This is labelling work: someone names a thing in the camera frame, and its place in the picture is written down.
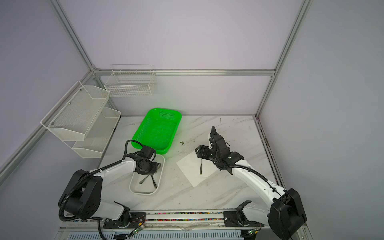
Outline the silver spoon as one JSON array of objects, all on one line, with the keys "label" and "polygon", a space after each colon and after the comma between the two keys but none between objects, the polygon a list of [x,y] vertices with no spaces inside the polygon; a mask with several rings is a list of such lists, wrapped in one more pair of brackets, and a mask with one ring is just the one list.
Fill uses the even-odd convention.
[{"label": "silver spoon", "polygon": [[[161,167],[161,164],[160,163],[157,163],[157,170]],[[139,184],[143,184],[145,182],[145,180],[148,178],[148,176],[146,176],[144,179],[142,179]]]}]

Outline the silver fork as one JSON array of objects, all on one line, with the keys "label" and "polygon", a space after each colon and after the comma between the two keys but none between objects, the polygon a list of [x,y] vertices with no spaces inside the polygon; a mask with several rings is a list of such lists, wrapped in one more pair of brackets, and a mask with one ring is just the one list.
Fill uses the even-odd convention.
[{"label": "silver fork", "polygon": [[200,175],[202,175],[202,173],[203,173],[203,158],[202,157],[200,158],[200,170],[199,170],[199,173],[200,173]]}]

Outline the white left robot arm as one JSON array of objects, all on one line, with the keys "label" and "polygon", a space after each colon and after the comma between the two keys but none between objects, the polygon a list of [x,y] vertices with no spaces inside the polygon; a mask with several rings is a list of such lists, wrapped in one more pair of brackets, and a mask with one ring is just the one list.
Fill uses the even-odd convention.
[{"label": "white left robot arm", "polygon": [[154,178],[161,174],[165,158],[156,150],[142,146],[139,151],[124,151],[121,160],[96,170],[76,171],[59,199],[59,219],[63,222],[73,220],[110,220],[119,228],[125,228],[136,220],[130,208],[117,201],[107,200],[103,189],[125,175],[141,175]]}]

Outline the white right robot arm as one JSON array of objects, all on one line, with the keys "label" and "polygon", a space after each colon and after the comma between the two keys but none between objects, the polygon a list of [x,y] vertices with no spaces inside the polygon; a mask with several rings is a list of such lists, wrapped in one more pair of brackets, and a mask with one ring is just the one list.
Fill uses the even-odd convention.
[{"label": "white right robot arm", "polygon": [[229,211],[224,217],[237,227],[252,227],[256,224],[267,225],[281,240],[290,240],[307,222],[307,216],[300,194],[293,188],[287,190],[274,184],[257,172],[238,152],[231,151],[230,145],[211,128],[209,144],[199,145],[195,149],[197,158],[211,161],[220,171],[246,183],[267,205],[262,210],[244,201],[235,211]]}]

